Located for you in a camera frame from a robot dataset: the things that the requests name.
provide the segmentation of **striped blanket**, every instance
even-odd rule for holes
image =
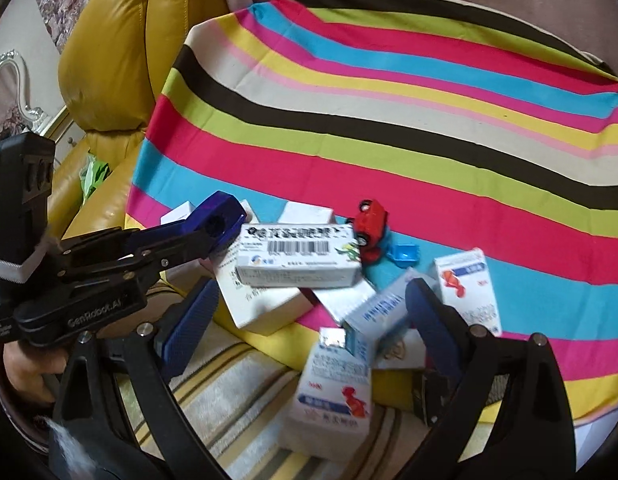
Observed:
[[[505,336],[543,332],[574,418],[618,405],[618,80],[515,18],[452,0],[273,0],[198,25],[159,98],[128,203],[151,226],[221,189],[261,221],[286,200],[390,212],[433,258],[480,247]],[[377,286],[400,273],[369,268]],[[263,338],[302,367],[321,306]],[[408,406],[409,378],[374,380]],[[493,420],[487,409],[483,420]]]

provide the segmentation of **red toy car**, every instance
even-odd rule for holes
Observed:
[[[379,244],[385,236],[389,214],[377,200],[362,200],[358,209],[360,209],[358,216],[347,218],[347,223],[353,224],[362,263],[372,264],[383,255],[383,249]]]

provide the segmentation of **yellow leather sofa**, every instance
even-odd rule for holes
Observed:
[[[225,0],[90,0],[60,57],[58,83],[86,135],[54,174],[49,228],[58,237],[124,225],[140,143],[169,69],[197,23]],[[81,208],[79,172],[91,152],[112,174]]]

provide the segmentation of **barcode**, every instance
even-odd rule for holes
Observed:
[[[267,243],[269,254],[285,253],[287,256],[293,254],[329,254],[329,242],[300,241],[300,240],[270,240]]]

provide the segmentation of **medicine box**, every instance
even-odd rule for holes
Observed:
[[[258,224],[249,203],[243,201],[241,205],[247,218],[251,218],[250,223]],[[237,255],[238,240],[223,254],[213,257],[212,264],[215,279],[238,328],[270,335],[311,310],[311,302],[297,287],[253,288],[244,285],[235,270]]]
[[[321,328],[321,337],[330,346],[345,348],[347,338],[343,328]],[[426,357],[426,347],[420,333],[410,328],[390,349],[378,355],[372,368],[374,370],[418,370],[425,368]]]
[[[345,317],[346,348],[354,357],[371,366],[378,354],[387,352],[404,335],[410,325],[404,293],[407,283],[416,278],[433,282],[409,268]]]
[[[360,278],[354,285],[344,288],[315,288],[313,293],[340,326],[345,317],[359,305],[375,295],[375,288]]]
[[[285,413],[278,445],[348,462],[369,434],[371,370],[344,348],[329,346],[321,329]]]
[[[302,202],[287,202],[278,218],[279,224],[335,224],[333,209]]]
[[[180,204],[177,208],[172,209],[169,213],[164,214],[160,218],[160,225],[170,224],[187,218],[195,209],[191,202]],[[211,264],[207,260],[207,265],[204,265],[203,260],[192,260],[177,267],[172,267],[165,271],[167,282],[175,288],[183,292],[189,292],[196,285],[199,279],[203,276],[209,276],[211,273]]]
[[[350,225],[243,224],[236,270],[251,286],[337,288],[362,273]]]
[[[468,325],[481,324],[502,335],[496,295],[489,267],[480,249],[434,260],[442,303],[454,307]]]

